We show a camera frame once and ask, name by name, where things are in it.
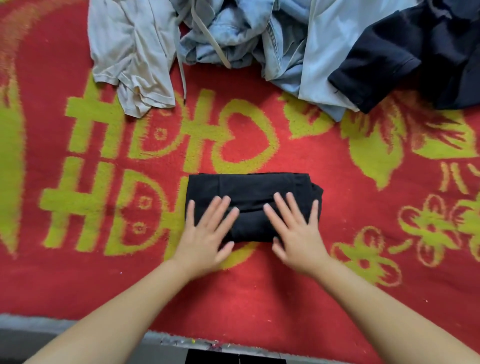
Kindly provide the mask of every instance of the forearm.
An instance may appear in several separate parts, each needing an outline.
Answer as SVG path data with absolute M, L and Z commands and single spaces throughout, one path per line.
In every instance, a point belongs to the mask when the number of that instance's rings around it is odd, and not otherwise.
M 54 339 L 28 363 L 124 363 L 158 313 L 188 280 L 174 262 L 162 263 Z
M 387 363 L 480 363 L 480 356 L 336 260 L 314 278 L 344 308 Z

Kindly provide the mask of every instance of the gray floor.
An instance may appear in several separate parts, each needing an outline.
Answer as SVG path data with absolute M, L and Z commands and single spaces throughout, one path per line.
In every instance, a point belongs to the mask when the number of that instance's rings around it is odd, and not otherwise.
M 21 363 L 58 334 L 65 331 L 74 321 L 55 320 L 42 317 L 0 315 L 0 358 L 17 360 L 6 363 Z M 233 354 L 257 355 L 286 359 L 288 364 L 345 364 L 335 361 L 306 358 L 295 355 L 269 352 L 260 348 L 239 345 L 216 345 L 214 342 L 192 340 L 165 333 L 147 332 L 142 343 L 128 361 L 129 364 L 184 364 L 188 349 L 216 350 Z

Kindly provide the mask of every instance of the person's right arm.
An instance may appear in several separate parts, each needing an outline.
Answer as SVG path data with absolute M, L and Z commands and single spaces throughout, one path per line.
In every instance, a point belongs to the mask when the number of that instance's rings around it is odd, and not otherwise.
M 271 206 L 264 206 L 284 245 L 274 239 L 274 253 L 289 267 L 315 279 L 382 359 L 402 364 L 480 363 L 480 355 L 448 332 L 331 258 L 318 231 L 318 201 L 307 223 L 291 193 L 287 194 L 289 207 L 280 194 L 274 198 L 283 221 Z

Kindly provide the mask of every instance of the pile of clothes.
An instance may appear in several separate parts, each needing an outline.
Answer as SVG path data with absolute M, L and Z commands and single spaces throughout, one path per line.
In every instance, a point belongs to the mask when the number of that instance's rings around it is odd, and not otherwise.
M 96 82 L 126 114 L 171 108 L 169 70 L 262 66 L 262 77 L 335 121 L 368 113 L 405 76 L 438 109 L 480 103 L 480 0 L 90 0 Z M 180 35 L 185 23 L 188 33 Z

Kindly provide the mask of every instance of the white cloth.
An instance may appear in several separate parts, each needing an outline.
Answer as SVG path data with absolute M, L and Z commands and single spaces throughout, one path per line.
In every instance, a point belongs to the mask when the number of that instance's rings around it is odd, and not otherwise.
M 176 37 L 180 33 L 169 0 L 90 0 L 93 77 L 119 85 L 117 94 L 127 115 L 140 118 L 152 106 L 175 106 L 169 71 Z
M 345 60 L 366 27 L 415 5 L 417 0 L 312 0 L 299 98 L 358 111 L 327 77 Z

